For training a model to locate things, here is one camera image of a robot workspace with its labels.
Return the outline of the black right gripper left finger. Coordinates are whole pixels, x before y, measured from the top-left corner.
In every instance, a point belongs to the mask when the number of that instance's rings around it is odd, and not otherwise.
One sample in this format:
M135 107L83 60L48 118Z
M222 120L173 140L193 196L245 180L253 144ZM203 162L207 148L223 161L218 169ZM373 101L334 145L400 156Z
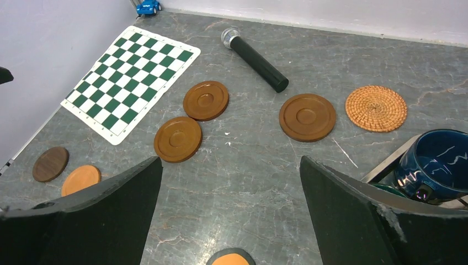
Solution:
M65 197L1 212L1 263L140 264L162 173L151 157Z

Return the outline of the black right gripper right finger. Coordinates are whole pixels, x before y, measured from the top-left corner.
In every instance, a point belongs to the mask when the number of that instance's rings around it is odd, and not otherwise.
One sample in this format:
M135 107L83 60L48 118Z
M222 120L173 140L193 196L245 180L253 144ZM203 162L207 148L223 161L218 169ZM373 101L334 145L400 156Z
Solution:
M467 211L399 197L303 156L324 264L466 264Z

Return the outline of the dark green mug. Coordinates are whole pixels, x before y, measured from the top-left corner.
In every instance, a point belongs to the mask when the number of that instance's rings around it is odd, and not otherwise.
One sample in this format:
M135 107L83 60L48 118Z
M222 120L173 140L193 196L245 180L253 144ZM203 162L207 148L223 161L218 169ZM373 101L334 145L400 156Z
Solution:
M407 198L407 196L403 192L401 192L400 190L396 189L395 187L391 185L382 184L382 183L371 183L370 185L380 190L389 192L391 194L398 195L403 198Z

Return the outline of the light brown grooved coaster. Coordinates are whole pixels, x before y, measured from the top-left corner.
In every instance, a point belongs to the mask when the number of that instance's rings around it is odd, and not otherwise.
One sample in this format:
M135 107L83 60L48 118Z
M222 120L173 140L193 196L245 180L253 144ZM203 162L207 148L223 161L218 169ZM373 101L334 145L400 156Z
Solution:
M202 136L201 127L194 119L179 116L158 129L153 145L161 159L179 163L190 159L197 152Z

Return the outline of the reddish brown grooved coaster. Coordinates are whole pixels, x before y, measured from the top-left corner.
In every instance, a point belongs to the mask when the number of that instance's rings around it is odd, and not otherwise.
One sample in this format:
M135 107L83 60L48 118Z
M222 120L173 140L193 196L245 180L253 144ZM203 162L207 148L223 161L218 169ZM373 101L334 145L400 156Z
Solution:
M283 132L299 142L314 142L328 136L336 124L336 111L324 97L298 94L280 108L279 124Z

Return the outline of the brown grooved wooden coaster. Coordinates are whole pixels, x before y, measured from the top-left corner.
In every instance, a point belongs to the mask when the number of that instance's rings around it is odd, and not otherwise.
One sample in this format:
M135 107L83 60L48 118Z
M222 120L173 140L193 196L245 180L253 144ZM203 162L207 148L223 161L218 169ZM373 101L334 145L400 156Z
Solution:
M229 103L227 88L217 81L204 81L187 91L183 108L197 121L209 121L220 116Z

